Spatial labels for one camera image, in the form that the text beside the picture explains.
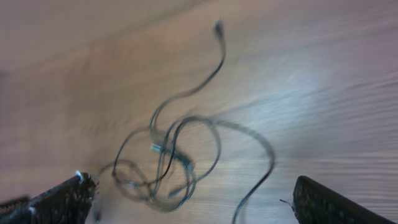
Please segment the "wood grain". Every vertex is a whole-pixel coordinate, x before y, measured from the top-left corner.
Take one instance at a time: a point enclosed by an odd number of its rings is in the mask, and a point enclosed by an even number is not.
[[[200,114],[243,124],[271,142],[277,166],[250,199],[244,223],[296,223],[279,199],[292,198],[299,175],[398,222],[398,2],[392,0],[208,1],[2,74],[0,198],[39,194],[74,170],[95,172],[112,161],[162,101],[216,67],[211,25],[219,17],[224,67],[203,91],[167,107],[159,126]],[[249,137],[220,131],[220,163],[182,208],[164,214],[133,203],[106,176],[104,223],[230,223],[267,157]],[[197,173],[211,166],[214,142],[203,126],[189,126],[178,144]],[[141,134],[123,157],[152,177],[157,155],[149,145]],[[176,167],[162,193],[181,177]]]

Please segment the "cord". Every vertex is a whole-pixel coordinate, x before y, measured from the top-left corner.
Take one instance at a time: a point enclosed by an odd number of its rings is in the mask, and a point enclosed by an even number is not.
[[[172,212],[179,207],[181,207],[193,194],[195,191],[196,184],[203,180],[206,176],[208,176],[212,170],[216,167],[220,156],[221,156],[221,138],[218,133],[218,130],[216,129],[216,126],[221,126],[224,128],[228,129],[233,129],[236,131],[239,131],[241,133],[247,134],[248,136],[251,136],[255,140],[257,140],[260,145],[266,150],[267,155],[269,157],[269,166],[266,174],[260,179],[260,181],[249,191],[248,194],[240,201],[238,206],[236,207],[236,210],[233,215],[232,219],[232,224],[236,223],[236,218],[239,215],[239,212],[243,208],[244,204],[247,202],[249,197],[258,189],[258,187],[270,176],[272,170],[274,169],[275,166],[275,153],[272,148],[272,146],[269,144],[269,142],[258,132],[249,129],[247,127],[241,126],[240,124],[235,124],[229,121],[222,121],[222,120],[215,120],[211,118],[204,118],[201,116],[189,116],[184,119],[178,119],[175,122],[172,123],[172,125],[169,127],[169,129],[166,131],[165,134],[161,134],[160,131],[157,130],[156,128],[156,121],[157,117],[159,116],[160,112],[171,102],[174,100],[184,98],[191,96],[201,89],[203,89],[214,77],[215,75],[219,72],[221,67],[224,64],[224,60],[226,57],[226,44],[224,41],[224,32],[223,32],[223,26],[221,21],[216,21],[215,22],[215,36],[218,39],[218,42],[220,43],[220,48],[221,48],[221,61],[217,68],[214,70],[213,73],[205,80],[203,81],[200,85],[198,85],[196,88],[193,88],[191,90],[183,91],[181,93],[177,93],[176,95],[170,97],[168,100],[164,101],[154,112],[150,119],[149,126],[139,128],[131,132],[127,138],[124,140],[122,143],[118,154],[114,160],[114,162],[105,165],[98,171],[98,176],[100,176],[105,170],[113,168],[112,171],[112,177],[115,181],[115,184],[118,186],[118,189],[121,191],[121,193],[134,201],[145,201],[148,206],[151,208],[161,211],[161,212]],[[206,127],[211,131],[211,133],[214,136],[215,142],[216,142],[216,157],[213,162],[213,165],[202,175],[199,177],[196,176],[194,170],[193,170],[193,163],[192,161],[183,153],[181,153],[177,149],[177,138],[182,129],[188,124],[188,123],[203,123],[206,125]],[[149,131],[150,136],[154,142],[152,145],[152,150],[155,152],[159,153],[159,160],[158,160],[158,166],[157,166],[157,172],[155,179],[153,180],[147,180],[145,178],[145,175],[141,172],[141,170],[138,168],[138,166],[135,165],[132,161],[129,161],[127,159],[120,159],[120,155],[122,150],[124,149],[125,145],[127,142],[136,134],[144,132],[144,131]],[[163,168],[163,164],[165,162],[165,155],[168,154],[170,156],[170,159],[167,163],[166,169],[164,172],[161,172]],[[181,200],[179,200],[177,203],[165,203],[161,202],[157,197],[157,191],[159,189],[159,185],[162,181],[162,179],[169,173],[170,167],[172,165],[172,161],[177,160],[179,163],[181,163],[182,167],[184,168],[185,171],[185,185],[181,185],[177,187],[176,189],[172,190],[169,193],[168,198],[173,198],[177,194],[179,194],[182,190],[185,189],[185,194]],[[135,182],[132,180],[129,180],[127,175],[122,172],[121,170],[117,169],[118,164],[127,164],[131,169],[135,170],[138,176],[141,178],[141,182]],[[126,187],[130,189],[137,190],[139,192],[139,196],[134,196],[131,193],[129,193],[128,190],[126,190]],[[145,194],[141,189],[146,189],[147,193]]]

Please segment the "cable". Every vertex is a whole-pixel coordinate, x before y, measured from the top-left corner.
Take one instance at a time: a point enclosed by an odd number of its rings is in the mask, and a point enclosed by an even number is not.
[[[169,127],[169,129],[166,131],[165,134],[161,134],[160,131],[156,129],[156,121],[157,117],[159,116],[160,112],[171,102],[174,100],[183,98],[183,97],[188,97],[191,96],[201,89],[203,89],[211,79],[215,77],[215,75],[219,72],[221,67],[224,64],[224,60],[226,57],[226,44],[224,41],[224,32],[223,32],[223,26],[221,24],[221,21],[216,21],[215,22],[215,35],[218,39],[218,42],[220,43],[220,48],[221,48],[221,61],[215,71],[211,73],[211,75],[203,81],[200,85],[198,85],[196,88],[193,88],[191,90],[183,91],[181,93],[177,93],[176,95],[170,97],[168,100],[164,101],[154,112],[150,119],[149,126],[147,127],[142,127],[134,130],[131,132],[127,138],[124,140],[122,143],[118,154],[114,160],[114,162],[105,165],[98,171],[98,176],[100,176],[105,170],[113,168],[112,171],[112,177],[115,181],[115,184],[118,186],[118,189],[121,191],[121,193],[134,201],[145,201],[148,206],[155,210],[159,210],[161,212],[172,212],[176,209],[178,209],[180,206],[182,206],[193,194],[196,184],[204,179],[207,175],[209,175],[212,170],[216,167],[220,156],[221,156],[221,138],[218,133],[218,130],[216,129],[216,126],[221,126],[224,128],[228,129],[233,129],[235,131],[239,131],[241,133],[247,134],[248,136],[251,136],[255,140],[257,140],[260,145],[266,150],[267,155],[269,157],[269,166],[266,174],[260,179],[260,181],[249,191],[249,193],[240,201],[239,205],[236,207],[236,210],[233,215],[232,219],[232,224],[236,223],[236,218],[239,215],[239,212],[243,208],[244,204],[247,202],[249,197],[258,189],[258,187],[270,176],[272,170],[274,169],[275,166],[275,153],[272,148],[272,146],[269,144],[269,142],[259,133],[257,133],[254,130],[251,130],[247,127],[241,126],[240,124],[234,124],[229,121],[222,121],[222,120],[215,120],[211,118],[204,118],[201,116],[189,116],[184,119],[178,119],[175,122],[172,123],[172,125]],[[193,164],[191,160],[181,153],[177,149],[177,138],[182,129],[188,124],[188,123],[203,123],[206,125],[206,127],[211,131],[212,135],[214,136],[215,142],[216,142],[216,157],[213,162],[213,165],[202,175],[199,177],[196,176],[194,170],[193,170]],[[135,165],[132,161],[129,161],[127,159],[119,159],[122,150],[124,149],[125,145],[127,142],[136,134],[144,132],[144,131],[149,131],[150,136],[154,142],[152,145],[152,150],[155,152],[159,153],[159,160],[158,160],[158,166],[157,166],[157,172],[155,179],[153,180],[147,180],[145,175],[139,170],[138,166]],[[163,168],[163,164],[165,161],[165,155],[168,154],[170,156],[170,159],[167,163],[166,169],[164,172],[161,172]],[[185,189],[185,194],[181,200],[179,200],[177,203],[165,203],[160,201],[156,195],[157,191],[159,189],[159,185],[162,181],[162,179],[169,173],[170,167],[172,165],[172,161],[177,160],[179,163],[181,163],[182,167],[184,168],[185,171],[185,185],[181,185],[177,187],[176,189],[172,190],[169,193],[168,198],[173,198],[175,197],[179,192],[181,192],[183,189]],[[141,182],[136,182],[129,180],[127,175],[122,172],[121,170],[117,169],[118,164],[127,164],[131,169],[134,169],[138,176],[141,178]],[[138,191],[139,196],[132,195],[128,190],[126,190],[126,187],[130,189],[134,189]],[[141,188],[144,188],[147,190],[147,194],[145,194]]]

